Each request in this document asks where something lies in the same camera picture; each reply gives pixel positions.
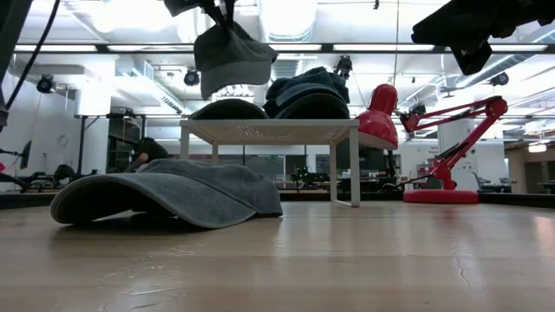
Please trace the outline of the grey denim baseball cap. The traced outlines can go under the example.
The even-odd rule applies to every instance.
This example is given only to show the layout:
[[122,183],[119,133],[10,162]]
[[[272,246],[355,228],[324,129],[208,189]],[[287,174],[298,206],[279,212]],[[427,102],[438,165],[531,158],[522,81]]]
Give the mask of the grey denim baseball cap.
[[227,86],[267,83],[278,58],[276,50],[253,39],[238,23],[212,26],[198,36],[193,54],[205,100]]
[[251,169],[187,159],[156,159],[137,172],[78,179],[50,205],[60,224],[84,224],[124,211],[176,217],[205,229],[283,214],[277,187]]
[[264,120],[268,114],[257,105],[240,99],[212,102],[189,116],[189,120]]

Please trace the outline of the black monitor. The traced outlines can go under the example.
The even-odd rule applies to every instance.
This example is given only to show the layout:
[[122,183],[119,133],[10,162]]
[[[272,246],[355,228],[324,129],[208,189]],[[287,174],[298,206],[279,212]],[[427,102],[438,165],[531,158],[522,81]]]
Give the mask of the black monitor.
[[32,141],[29,140],[29,141],[25,144],[23,150],[22,150],[21,153],[20,153],[20,165],[19,165],[19,168],[20,168],[21,170],[26,169],[26,168],[28,167],[31,144],[32,144]]

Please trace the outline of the black support post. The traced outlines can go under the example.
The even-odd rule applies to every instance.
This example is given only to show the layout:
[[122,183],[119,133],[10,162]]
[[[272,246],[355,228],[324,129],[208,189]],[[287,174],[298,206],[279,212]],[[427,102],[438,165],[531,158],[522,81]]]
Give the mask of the black support post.
[[78,164],[77,164],[77,174],[82,174],[82,166],[83,166],[83,156],[84,156],[84,144],[85,144],[85,134],[86,131],[93,126],[99,119],[101,118],[100,115],[95,116],[87,116],[82,115],[80,117],[81,120],[81,128],[80,128],[80,139],[79,139],[79,153],[78,153]]

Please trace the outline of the person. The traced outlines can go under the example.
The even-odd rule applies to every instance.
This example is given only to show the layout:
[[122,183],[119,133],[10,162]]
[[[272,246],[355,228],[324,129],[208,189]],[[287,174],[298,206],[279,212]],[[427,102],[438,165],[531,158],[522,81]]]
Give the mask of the person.
[[127,167],[125,172],[134,172],[140,166],[148,164],[157,159],[168,159],[170,154],[165,147],[152,138],[145,137],[140,140],[137,156]]

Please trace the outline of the red desk lamp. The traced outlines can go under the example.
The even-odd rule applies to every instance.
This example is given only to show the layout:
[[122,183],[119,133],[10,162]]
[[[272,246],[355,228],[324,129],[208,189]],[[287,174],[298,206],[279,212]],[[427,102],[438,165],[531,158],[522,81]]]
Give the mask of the red desk lamp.
[[441,182],[439,189],[406,190],[402,200],[419,204],[477,204],[476,191],[459,190],[452,179],[451,170],[466,156],[481,136],[508,111],[506,101],[499,95],[427,113],[424,108],[415,108],[407,113],[396,109],[397,91],[389,84],[375,88],[368,109],[356,116],[359,122],[359,142],[376,149],[393,151],[398,148],[398,134],[392,116],[399,117],[408,133],[429,127],[438,127],[457,120],[472,119],[483,114],[483,121],[472,129],[460,143],[448,148],[433,159],[430,178]]

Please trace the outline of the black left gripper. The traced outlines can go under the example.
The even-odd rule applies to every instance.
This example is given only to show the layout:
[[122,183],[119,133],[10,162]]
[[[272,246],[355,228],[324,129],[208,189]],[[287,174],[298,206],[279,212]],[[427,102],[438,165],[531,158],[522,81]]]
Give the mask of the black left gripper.
[[164,0],[164,4],[172,17],[176,17],[188,10],[201,7],[204,13],[207,14],[216,24],[224,26],[225,21],[232,23],[234,20],[236,1],[237,0],[223,0],[225,16],[219,6],[215,4],[214,0]]

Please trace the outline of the black overhead frame bar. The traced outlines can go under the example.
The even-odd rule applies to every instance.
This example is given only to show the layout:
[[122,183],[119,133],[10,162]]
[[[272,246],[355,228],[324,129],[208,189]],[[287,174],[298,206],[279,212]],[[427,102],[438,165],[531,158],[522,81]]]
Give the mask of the black overhead frame bar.
[[[446,54],[450,48],[408,43],[271,43],[270,47],[284,54]],[[494,55],[555,55],[555,43],[492,44]],[[191,54],[191,43],[179,44],[45,44],[44,54]]]

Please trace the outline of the white ceiling air duct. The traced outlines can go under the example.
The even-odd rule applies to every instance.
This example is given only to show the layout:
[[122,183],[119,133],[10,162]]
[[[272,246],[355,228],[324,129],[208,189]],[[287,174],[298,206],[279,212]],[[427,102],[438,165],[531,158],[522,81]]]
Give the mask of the white ceiling air duct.
[[309,42],[317,0],[257,0],[258,20],[267,42]]

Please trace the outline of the white perforated metal shelf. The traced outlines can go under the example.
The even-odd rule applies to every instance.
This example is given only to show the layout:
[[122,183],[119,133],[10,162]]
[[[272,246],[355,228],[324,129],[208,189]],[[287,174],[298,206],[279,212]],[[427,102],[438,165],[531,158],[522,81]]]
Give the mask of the white perforated metal shelf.
[[180,157],[190,156],[190,136],[212,146],[212,164],[219,162],[219,147],[327,145],[330,149],[330,200],[337,197],[336,144],[349,140],[350,207],[361,204],[358,120],[182,120]]

